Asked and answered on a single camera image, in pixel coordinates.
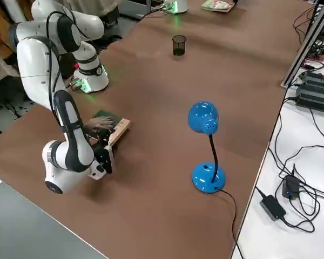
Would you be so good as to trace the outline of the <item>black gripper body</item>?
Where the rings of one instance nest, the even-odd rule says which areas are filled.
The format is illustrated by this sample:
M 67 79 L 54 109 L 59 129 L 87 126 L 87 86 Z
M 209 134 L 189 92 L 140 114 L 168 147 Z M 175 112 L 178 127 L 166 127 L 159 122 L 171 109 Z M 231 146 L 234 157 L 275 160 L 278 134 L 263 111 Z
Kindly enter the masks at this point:
M 115 168 L 112 147 L 110 145 L 94 144 L 93 151 L 95 160 L 98 162 L 97 171 L 112 174 Z

